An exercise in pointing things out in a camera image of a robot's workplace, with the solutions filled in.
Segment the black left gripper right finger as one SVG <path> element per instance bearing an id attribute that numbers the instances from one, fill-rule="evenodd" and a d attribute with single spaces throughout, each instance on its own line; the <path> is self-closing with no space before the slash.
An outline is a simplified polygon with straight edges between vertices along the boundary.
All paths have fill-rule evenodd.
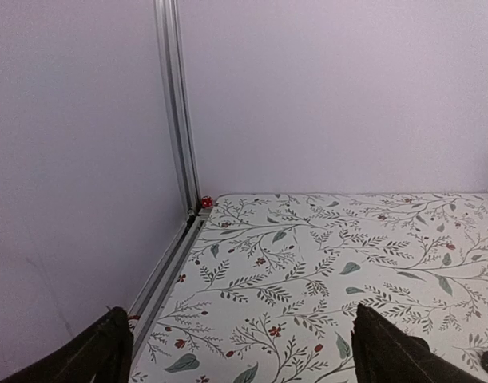
<path id="1" fill-rule="evenodd" d="M 423 339 L 405 334 L 363 304 L 357 306 L 351 350 L 358 383 L 480 382 L 433 354 Z"/>

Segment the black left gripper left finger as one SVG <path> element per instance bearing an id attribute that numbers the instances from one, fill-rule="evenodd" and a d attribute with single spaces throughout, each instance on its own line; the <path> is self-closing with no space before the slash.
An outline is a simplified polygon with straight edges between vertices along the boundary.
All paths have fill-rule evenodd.
<path id="1" fill-rule="evenodd" d="M 27 382 L 127 382 L 133 334 L 126 311 L 110 309 L 73 340 L 3 379 Z"/>

